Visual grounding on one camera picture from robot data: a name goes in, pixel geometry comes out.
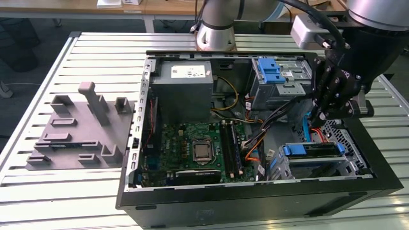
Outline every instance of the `aluminum extrusion table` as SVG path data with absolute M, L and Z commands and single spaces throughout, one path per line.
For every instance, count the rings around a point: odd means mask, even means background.
M 286 35 L 238 35 L 239 51 L 300 51 Z M 71 37 L 58 56 L 34 101 L 0 154 L 0 225 L 16 229 L 135 230 L 136 223 L 115 209 L 120 169 L 27 171 L 56 94 L 84 100 L 82 81 L 96 83 L 106 100 L 139 99 L 147 50 L 195 50 L 190 34 L 83 33 Z M 371 136 L 405 186 L 392 195 L 371 199 L 331 217 L 247 222 L 194 229 L 345 230 L 409 228 L 409 106 L 395 87 L 380 77 L 368 94 L 376 110 L 363 119 Z

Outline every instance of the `wire bundle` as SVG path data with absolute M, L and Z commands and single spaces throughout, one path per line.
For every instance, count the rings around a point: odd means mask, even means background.
M 258 158 L 251 158 L 251 154 L 254 152 L 254 150 L 258 148 L 258 146 L 260 145 L 260 143 L 263 142 L 264 140 L 264 137 L 267 136 L 267 132 L 268 132 L 268 129 L 271 128 L 271 124 L 278 121 L 287 113 L 288 111 L 291 110 L 291 108 L 294 107 L 294 105 L 296 103 L 299 103 L 300 101 L 311 98 L 312 95 L 308 94 L 306 96 L 298 96 L 295 97 L 291 101 L 288 101 L 284 105 L 282 105 L 272 113 L 271 115 L 268 116 L 267 120 L 264 121 L 264 123 L 262 124 L 262 127 L 260 127 L 260 132 L 258 133 L 258 135 L 251 138 L 244 146 L 248 146 L 255 140 L 258 140 L 256 144 L 254 145 L 254 148 L 251 149 L 251 151 L 248 152 L 247 156 L 246 156 L 246 160 L 247 161 L 260 161 Z

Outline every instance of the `black cable hose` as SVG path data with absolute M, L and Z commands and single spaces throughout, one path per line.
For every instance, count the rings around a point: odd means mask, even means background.
M 329 18 L 317 9 L 315 9 L 312 6 L 310 6 L 308 4 L 306 4 L 304 2 L 299 0 L 279 0 L 279 1 L 300 9 L 306 13 L 308 13 L 317 20 L 317 22 L 324 26 L 324 28 L 328 29 L 331 35 L 335 38 L 336 47 L 345 48 L 345 40 L 343 38 L 343 35 L 337 27 L 331 22 Z

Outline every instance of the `connector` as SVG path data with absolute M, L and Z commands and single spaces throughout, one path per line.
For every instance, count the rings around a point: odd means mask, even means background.
M 191 27 L 191 33 L 194 33 L 198 29 L 198 24 L 195 24 L 192 27 Z

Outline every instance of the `blue cable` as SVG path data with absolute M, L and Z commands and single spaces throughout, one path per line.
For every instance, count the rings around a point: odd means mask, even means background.
M 263 23 L 276 20 L 279 18 L 280 14 L 282 14 L 283 8 L 284 8 L 284 3 L 280 2 L 276 10 L 271 14 L 271 16 L 263 21 Z
M 308 112 L 303 117 L 303 131 L 307 142 L 312 142 L 312 138 L 310 136 L 310 128 L 308 128 L 308 116 L 311 112 Z

